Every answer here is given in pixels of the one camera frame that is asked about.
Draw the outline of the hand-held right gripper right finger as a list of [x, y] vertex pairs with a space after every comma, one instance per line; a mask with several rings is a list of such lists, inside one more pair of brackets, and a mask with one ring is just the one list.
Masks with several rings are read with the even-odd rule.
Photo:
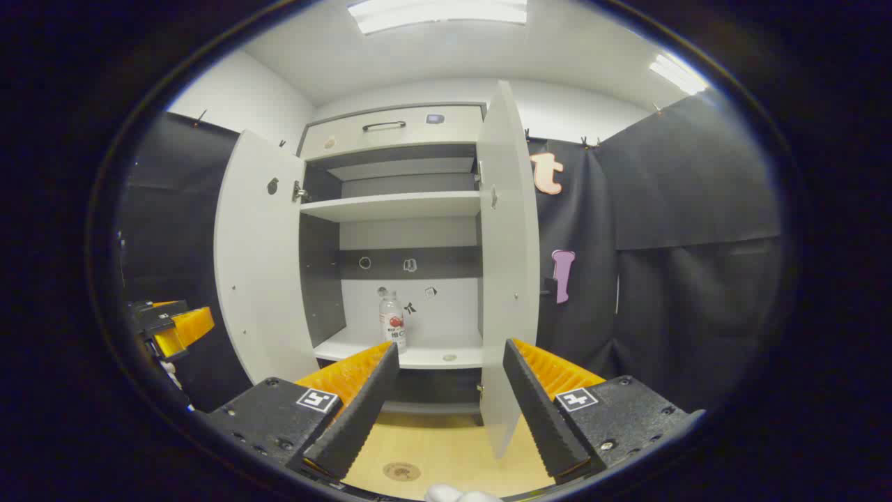
[[510, 339], [503, 368], [547, 474], [557, 484], [597, 476], [649, 454], [697, 425], [633, 376], [604, 379]]

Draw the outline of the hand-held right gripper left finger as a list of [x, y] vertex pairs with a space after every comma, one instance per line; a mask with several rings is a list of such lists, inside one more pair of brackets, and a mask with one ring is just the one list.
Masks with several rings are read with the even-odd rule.
[[395, 343], [370, 347], [299, 381], [270, 377], [207, 416], [240, 448], [290, 471], [347, 476], [399, 372]]

